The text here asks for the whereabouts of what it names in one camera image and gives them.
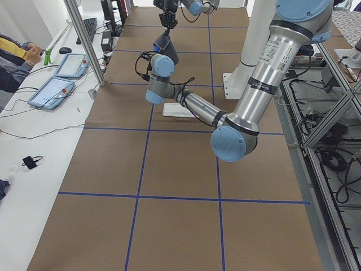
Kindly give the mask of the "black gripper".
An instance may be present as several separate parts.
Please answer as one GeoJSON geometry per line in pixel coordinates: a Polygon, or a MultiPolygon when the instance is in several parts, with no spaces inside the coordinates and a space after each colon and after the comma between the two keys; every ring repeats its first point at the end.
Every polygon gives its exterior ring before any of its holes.
{"type": "MultiPolygon", "coordinates": [[[[176,19],[178,1],[158,1],[158,8],[162,9],[162,13],[159,14],[162,26],[176,26],[178,24],[178,20],[176,19]]],[[[170,34],[172,28],[173,27],[163,27],[164,33],[170,34]]]]}

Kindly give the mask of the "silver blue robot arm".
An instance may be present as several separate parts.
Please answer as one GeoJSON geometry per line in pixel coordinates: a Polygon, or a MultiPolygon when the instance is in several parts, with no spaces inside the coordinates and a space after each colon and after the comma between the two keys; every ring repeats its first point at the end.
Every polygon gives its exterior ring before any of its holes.
{"type": "Polygon", "coordinates": [[[162,10],[159,14],[159,18],[162,26],[165,28],[164,35],[168,36],[171,29],[174,29],[178,24],[176,19],[177,9],[180,6],[183,17],[189,22],[194,23],[201,13],[211,14],[214,10],[218,9],[219,1],[166,1],[166,0],[154,0],[153,5],[162,10]],[[189,20],[182,9],[182,5],[193,16],[196,16],[195,20],[189,20]]]}
{"type": "Polygon", "coordinates": [[[214,130],[210,139],[218,158],[234,162],[257,146],[259,122],[299,49],[326,41],[331,34],[332,1],[256,1],[238,67],[227,78],[238,99],[227,113],[188,90],[186,82],[171,82],[178,63],[169,31],[177,25],[177,1],[156,1],[165,32],[153,50],[141,53],[148,67],[146,100],[162,104],[173,99],[214,130]]]}

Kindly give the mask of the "person's hand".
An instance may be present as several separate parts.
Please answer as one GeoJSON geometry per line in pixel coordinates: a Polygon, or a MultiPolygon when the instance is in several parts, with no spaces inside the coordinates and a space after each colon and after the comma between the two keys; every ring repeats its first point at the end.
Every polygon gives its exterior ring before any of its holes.
{"type": "Polygon", "coordinates": [[[28,44],[27,62],[35,65],[41,61],[42,48],[35,43],[28,44]]]}

